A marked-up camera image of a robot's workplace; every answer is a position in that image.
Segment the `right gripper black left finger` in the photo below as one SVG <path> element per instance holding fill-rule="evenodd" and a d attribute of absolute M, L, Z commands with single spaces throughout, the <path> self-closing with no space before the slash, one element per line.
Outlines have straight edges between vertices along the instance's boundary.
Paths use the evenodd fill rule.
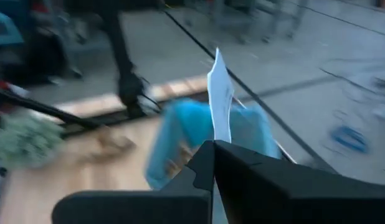
<path fill-rule="evenodd" d="M 52 224 L 211 224 L 214 142 L 160 190 L 88 190 L 59 200 Z"/>

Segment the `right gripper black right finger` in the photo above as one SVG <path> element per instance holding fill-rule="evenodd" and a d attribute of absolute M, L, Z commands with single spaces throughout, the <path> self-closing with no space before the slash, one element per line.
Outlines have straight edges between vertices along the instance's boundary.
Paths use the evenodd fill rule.
<path fill-rule="evenodd" d="M 215 177 L 230 224 L 385 224 L 385 185 L 216 141 Z"/>

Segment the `long brown paper strip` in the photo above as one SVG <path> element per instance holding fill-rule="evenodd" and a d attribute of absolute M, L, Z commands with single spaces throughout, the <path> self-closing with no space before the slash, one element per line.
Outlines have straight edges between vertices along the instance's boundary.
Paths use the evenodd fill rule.
<path fill-rule="evenodd" d="M 126 136 L 115 134 L 110 129 L 101 129 L 95 135 L 96 146 L 85 153 L 88 161 L 104 161 L 132 151 L 136 144 Z"/>

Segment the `white printed paper receipt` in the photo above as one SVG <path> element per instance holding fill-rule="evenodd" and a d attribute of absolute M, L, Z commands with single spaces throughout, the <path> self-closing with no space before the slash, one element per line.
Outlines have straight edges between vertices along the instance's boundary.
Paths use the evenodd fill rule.
<path fill-rule="evenodd" d="M 207 74 L 207 92 L 214 139 L 231 143 L 230 111 L 234 87 L 219 48 L 211 71 Z"/>

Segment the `blue plastic bin liner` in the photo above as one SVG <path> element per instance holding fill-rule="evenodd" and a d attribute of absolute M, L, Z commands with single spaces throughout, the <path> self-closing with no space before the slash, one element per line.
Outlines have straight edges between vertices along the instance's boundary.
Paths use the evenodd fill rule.
<path fill-rule="evenodd" d="M 233 105 L 230 129 L 233 144 L 276 159 L 282 157 L 267 116 L 259 105 Z M 194 148 L 212 138 L 213 125 L 208 104 L 190 99 L 170 103 L 164 109 L 162 124 L 147 164 L 145 177 L 149 186 L 158 190 L 171 180 L 166 173 L 167 162 L 179 157 L 181 142 Z"/>

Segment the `green plant in white pot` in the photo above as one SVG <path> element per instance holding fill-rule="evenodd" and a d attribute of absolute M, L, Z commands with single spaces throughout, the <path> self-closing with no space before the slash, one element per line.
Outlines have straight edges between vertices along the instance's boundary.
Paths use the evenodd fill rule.
<path fill-rule="evenodd" d="M 0 122 L 0 167 L 38 168 L 55 159 L 64 129 L 31 114 L 4 115 Z"/>

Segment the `teal chair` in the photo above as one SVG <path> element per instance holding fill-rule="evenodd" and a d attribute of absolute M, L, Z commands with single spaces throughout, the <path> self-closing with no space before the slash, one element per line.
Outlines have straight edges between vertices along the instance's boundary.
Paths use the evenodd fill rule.
<path fill-rule="evenodd" d="M 22 44 L 24 42 L 12 19 L 0 12 L 0 46 Z"/>

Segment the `black aluminium table frame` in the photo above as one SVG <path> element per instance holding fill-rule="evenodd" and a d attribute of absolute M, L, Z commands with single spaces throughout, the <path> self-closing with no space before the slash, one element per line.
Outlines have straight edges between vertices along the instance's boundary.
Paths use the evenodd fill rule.
<path fill-rule="evenodd" d="M 62 134 L 62 138 L 65 139 L 87 133 L 99 128 L 100 126 L 114 126 L 121 123 L 127 123 L 135 119 L 147 117 L 147 114 L 132 116 L 129 114 L 127 109 L 123 109 L 110 111 L 86 118 L 80 118 L 60 109 L 56 109 L 53 106 L 45 105 L 36 100 L 28 100 L 21 96 L 10 93 L 7 90 L 1 89 L 0 100 L 3 100 L 5 103 L 21 106 L 23 108 L 31 109 L 36 112 L 59 118 L 63 121 L 60 126 L 65 129 L 64 133 Z"/>

